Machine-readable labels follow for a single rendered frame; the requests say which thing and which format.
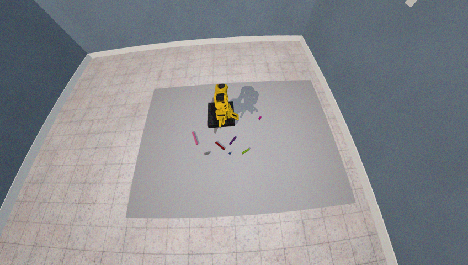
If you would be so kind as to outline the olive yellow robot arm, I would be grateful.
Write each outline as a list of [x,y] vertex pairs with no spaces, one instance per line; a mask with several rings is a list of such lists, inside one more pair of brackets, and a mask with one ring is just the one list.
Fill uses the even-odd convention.
[[217,84],[215,86],[215,90],[216,90],[215,95],[214,95],[215,107],[218,110],[227,111],[228,113],[233,112],[230,104],[228,103],[228,95],[227,95],[228,86],[226,84]]

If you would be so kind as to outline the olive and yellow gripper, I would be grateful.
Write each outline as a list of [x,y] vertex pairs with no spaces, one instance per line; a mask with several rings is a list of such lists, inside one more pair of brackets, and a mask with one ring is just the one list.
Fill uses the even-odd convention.
[[225,120],[227,119],[227,116],[230,116],[231,118],[235,119],[235,120],[239,120],[239,117],[238,117],[238,114],[234,113],[234,112],[230,112],[228,113],[227,111],[222,111],[222,110],[216,110],[216,118],[217,120],[219,120],[219,127],[221,127],[221,125],[225,124]]

